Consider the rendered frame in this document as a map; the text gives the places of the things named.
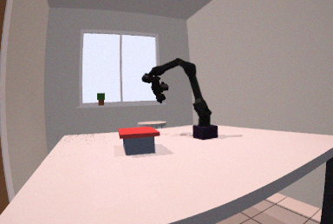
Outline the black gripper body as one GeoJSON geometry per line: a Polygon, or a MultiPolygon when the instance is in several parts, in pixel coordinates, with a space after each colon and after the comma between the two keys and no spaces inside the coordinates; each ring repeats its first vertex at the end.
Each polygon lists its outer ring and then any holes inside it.
{"type": "Polygon", "coordinates": [[[151,86],[152,91],[154,92],[154,94],[157,95],[157,96],[156,96],[156,100],[157,100],[157,102],[161,102],[161,101],[166,100],[165,95],[164,95],[164,94],[161,94],[160,87],[161,87],[160,85],[159,85],[159,86],[156,86],[156,87],[151,86]]]}

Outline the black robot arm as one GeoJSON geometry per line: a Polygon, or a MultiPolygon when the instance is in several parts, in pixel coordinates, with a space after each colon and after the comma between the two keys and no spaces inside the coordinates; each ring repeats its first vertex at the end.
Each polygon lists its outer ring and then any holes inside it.
{"type": "Polygon", "coordinates": [[[184,71],[189,77],[193,94],[195,97],[195,103],[193,103],[194,110],[199,115],[198,125],[201,127],[209,127],[211,125],[211,117],[212,111],[207,107],[205,100],[202,98],[199,88],[199,82],[196,77],[196,68],[193,63],[185,62],[180,58],[176,58],[175,60],[158,66],[153,66],[152,69],[148,73],[144,73],[141,77],[141,80],[146,83],[151,83],[153,87],[161,86],[160,91],[161,93],[165,90],[168,90],[168,85],[164,82],[160,84],[160,77],[166,70],[171,69],[176,66],[183,67],[184,71]]]}

